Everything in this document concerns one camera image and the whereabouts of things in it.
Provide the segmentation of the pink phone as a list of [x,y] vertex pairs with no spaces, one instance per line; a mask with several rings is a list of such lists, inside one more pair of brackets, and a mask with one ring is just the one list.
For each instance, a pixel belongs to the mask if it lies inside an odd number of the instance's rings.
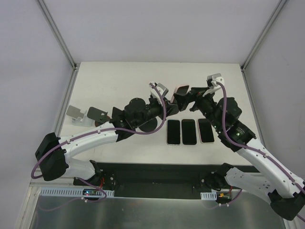
[[189,89],[189,85],[188,84],[182,84],[182,85],[177,86],[175,88],[174,92],[173,92],[173,95],[172,95],[172,98],[171,98],[170,102],[171,103],[175,103],[176,102],[174,94],[185,95],[188,92],[188,89]]
[[200,140],[203,144],[214,143],[212,126],[207,119],[198,119]]

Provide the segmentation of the black round clamp stand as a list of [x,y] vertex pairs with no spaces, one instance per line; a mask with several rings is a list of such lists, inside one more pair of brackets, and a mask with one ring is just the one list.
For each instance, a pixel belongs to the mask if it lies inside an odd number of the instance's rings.
[[145,124],[141,125],[139,127],[139,129],[142,132],[148,133],[148,132],[152,132],[153,130],[155,130],[157,128],[158,125],[158,121],[156,118],[153,118],[152,120],[146,122]]

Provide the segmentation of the black phone white case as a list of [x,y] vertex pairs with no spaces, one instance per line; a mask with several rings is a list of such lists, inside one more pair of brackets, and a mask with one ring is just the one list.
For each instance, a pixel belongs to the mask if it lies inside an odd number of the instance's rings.
[[166,142],[168,145],[178,146],[181,143],[180,121],[167,121],[167,136]]

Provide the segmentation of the round brown base stand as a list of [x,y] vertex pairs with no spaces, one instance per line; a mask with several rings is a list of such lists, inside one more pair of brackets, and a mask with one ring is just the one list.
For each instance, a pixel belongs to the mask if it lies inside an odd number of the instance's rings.
[[87,112],[87,117],[94,121],[95,127],[101,126],[102,124],[110,120],[110,117],[108,116],[107,112],[97,109],[95,107],[89,108]]

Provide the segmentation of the white phone stand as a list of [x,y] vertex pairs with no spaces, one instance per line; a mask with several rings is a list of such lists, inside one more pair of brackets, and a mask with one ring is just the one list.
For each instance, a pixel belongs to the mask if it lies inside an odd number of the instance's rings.
[[69,105],[66,115],[71,118],[74,126],[91,127],[93,120],[87,116],[87,110],[81,110],[75,106]]

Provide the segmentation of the black square base stand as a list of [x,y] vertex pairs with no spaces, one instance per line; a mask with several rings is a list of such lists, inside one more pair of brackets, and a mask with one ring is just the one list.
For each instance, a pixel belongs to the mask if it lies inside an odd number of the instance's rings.
[[110,119],[110,123],[123,122],[124,119],[125,119],[124,111],[120,110],[117,107],[113,107],[112,108],[112,117]]

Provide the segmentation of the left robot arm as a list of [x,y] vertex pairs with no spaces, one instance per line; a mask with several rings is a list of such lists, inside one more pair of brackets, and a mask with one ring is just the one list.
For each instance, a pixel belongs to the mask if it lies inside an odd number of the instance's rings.
[[151,96],[149,103],[143,99],[133,98],[120,110],[112,109],[112,118],[90,131],[75,135],[57,137],[54,132],[47,134],[40,143],[35,157],[35,168],[41,170],[40,175],[31,172],[31,178],[43,178],[53,181],[61,176],[79,177],[89,185],[95,186],[100,182],[101,171],[93,160],[82,161],[75,156],[89,149],[122,141],[136,134],[136,128],[148,124],[159,117],[166,117],[179,112],[178,105],[168,99],[162,101]]

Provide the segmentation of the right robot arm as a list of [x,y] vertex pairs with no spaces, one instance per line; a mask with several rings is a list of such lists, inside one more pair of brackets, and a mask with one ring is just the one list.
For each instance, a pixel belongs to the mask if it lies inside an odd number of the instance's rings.
[[246,175],[224,163],[214,182],[219,188],[228,185],[243,189],[267,202],[272,210],[286,220],[293,220],[305,205],[305,181],[286,168],[261,143],[249,127],[239,121],[242,113],[233,97],[223,90],[219,102],[207,88],[192,88],[187,94],[174,94],[180,111],[193,103],[191,112],[200,111],[215,128],[221,142],[251,163],[261,178]]

